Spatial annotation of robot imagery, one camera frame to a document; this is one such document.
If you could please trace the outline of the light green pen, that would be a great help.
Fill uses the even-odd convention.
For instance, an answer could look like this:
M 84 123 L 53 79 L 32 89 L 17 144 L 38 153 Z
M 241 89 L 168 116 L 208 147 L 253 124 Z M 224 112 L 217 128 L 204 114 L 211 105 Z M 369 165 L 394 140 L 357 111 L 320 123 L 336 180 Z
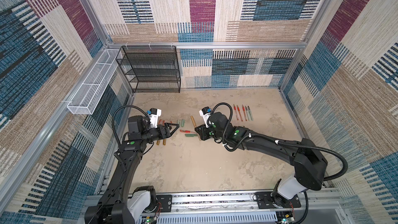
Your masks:
M 247 116 L 248 121 L 251 121 L 251 117 L 250 117 L 250 115 L 249 115 L 248 107 L 247 107 L 247 106 L 244 106 L 244 108 L 245 108 L 245 113 L 246 113 L 246 116 Z

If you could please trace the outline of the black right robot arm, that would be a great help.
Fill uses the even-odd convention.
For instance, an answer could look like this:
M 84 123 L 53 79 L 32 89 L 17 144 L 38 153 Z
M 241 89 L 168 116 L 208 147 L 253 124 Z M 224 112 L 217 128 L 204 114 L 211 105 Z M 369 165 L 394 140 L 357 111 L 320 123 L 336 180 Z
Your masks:
M 285 141 L 233 126 L 220 112 L 209 116 L 207 123 L 195 127 L 202 141 L 220 141 L 230 152 L 238 149 L 256 151 L 280 159 L 294 167 L 294 173 L 280 179 L 272 193 L 273 201 L 291 200 L 300 192 L 318 191 L 323 186 L 328 162 L 311 140 Z

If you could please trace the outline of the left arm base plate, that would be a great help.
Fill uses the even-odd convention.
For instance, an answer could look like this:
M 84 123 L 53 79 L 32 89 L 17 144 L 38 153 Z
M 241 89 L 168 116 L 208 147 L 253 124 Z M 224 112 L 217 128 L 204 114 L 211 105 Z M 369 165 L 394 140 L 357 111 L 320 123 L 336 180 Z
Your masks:
M 144 208 L 144 203 L 147 202 L 149 203 L 147 195 L 133 196 L 128 199 L 127 208 L 132 214 L 138 214 L 138 210 L 141 210 L 141 214 L 170 213 L 172 211 L 172 195 L 157 195 L 155 206 L 148 205 Z

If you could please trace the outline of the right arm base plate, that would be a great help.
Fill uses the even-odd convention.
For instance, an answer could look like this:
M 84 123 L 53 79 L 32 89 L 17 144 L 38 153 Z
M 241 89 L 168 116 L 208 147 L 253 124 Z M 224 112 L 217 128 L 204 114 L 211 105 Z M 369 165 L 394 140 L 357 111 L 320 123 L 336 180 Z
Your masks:
M 291 200 L 287 200 L 279 194 L 273 195 L 272 191 L 256 192 L 253 196 L 259 209 L 275 209 L 275 208 L 300 208 L 302 205 L 297 195 Z

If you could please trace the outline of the light green marker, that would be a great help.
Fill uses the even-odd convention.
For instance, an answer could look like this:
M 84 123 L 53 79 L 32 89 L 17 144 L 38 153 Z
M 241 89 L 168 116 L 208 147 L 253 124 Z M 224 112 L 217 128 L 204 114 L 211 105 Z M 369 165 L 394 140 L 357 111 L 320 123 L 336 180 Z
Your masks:
M 249 116 L 250 116 L 250 120 L 253 121 L 254 118 L 253 118 L 253 116 L 252 116 L 251 109 L 250 109 L 249 106 L 247 106 L 247 112 L 248 112 L 248 114 L 249 114 Z

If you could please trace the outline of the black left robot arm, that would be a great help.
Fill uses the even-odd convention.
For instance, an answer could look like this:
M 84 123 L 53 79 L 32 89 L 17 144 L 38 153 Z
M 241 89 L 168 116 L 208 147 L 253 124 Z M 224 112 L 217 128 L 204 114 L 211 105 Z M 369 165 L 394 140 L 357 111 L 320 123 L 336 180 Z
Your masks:
M 145 210 L 157 207 L 153 186 L 139 187 L 132 198 L 130 187 L 147 145 L 170 138 L 179 125 L 165 123 L 152 127 L 149 117 L 133 116 L 127 126 L 128 140 L 122 141 L 114 154 L 118 164 L 112 179 L 97 205 L 87 208 L 86 224 L 134 224 Z

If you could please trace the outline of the red pen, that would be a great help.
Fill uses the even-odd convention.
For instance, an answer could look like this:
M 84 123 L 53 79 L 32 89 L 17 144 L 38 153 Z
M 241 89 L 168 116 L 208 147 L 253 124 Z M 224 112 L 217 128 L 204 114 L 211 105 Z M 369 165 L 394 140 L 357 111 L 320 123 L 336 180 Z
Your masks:
M 245 109 L 244 105 L 242 105 L 242 110 L 243 110 L 243 113 L 244 113 L 245 121 L 248 121 L 248 117 L 247 117 L 246 109 Z
M 182 133 L 195 133 L 194 131 L 189 131 L 189 130 L 180 130 Z
M 243 117 L 242 117 L 242 115 L 241 115 L 239 106 L 237 106 L 237 111 L 238 111 L 240 120 L 243 122 Z
M 233 104 L 236 119 L 239 121 L 238 113 L 235 104 Z

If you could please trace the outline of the brown pen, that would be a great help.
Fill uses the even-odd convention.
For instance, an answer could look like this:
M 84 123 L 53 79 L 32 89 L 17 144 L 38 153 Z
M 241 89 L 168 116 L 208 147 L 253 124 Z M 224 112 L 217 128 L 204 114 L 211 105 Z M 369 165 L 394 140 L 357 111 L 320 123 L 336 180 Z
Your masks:
M 195 133 L 198 135 L 199 141 L 202 141 L 201 138 L 200 138 L 200 135 L 199 135 L 198 132 L 197 132 L 197 124 L 196 124 L 196 122 L 195 122 L 194 117 L 191 115 L 190 118 L 191 118 L 192 124 L 193 124 L 193 126 L 194 126 Z

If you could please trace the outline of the aluminium front rail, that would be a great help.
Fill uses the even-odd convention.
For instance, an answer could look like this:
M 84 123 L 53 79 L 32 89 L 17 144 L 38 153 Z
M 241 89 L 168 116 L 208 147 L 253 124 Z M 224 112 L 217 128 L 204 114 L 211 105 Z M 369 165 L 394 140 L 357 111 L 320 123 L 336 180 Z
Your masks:
M 141 214 L 138 224 L 352 224 L 334 188 L 299 194 L 300 208 L 259 209 L 253 196 L 270 190 L 158 193 L 172 195 L 170 213 Z

